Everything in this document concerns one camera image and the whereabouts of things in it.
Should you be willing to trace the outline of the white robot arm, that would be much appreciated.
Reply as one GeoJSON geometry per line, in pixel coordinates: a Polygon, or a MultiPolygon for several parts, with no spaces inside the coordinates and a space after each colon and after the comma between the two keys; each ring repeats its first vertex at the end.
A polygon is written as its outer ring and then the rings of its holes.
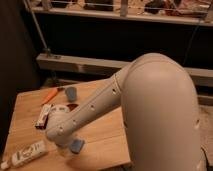
{"type": "Polygon", "coordinates": [[[120,108],[131,171],[206,171],[199,104],[187,71],[148,53],[129,63],[67,114],[49,118],[46,137],[67,148],[80,128],[120,108]]]}

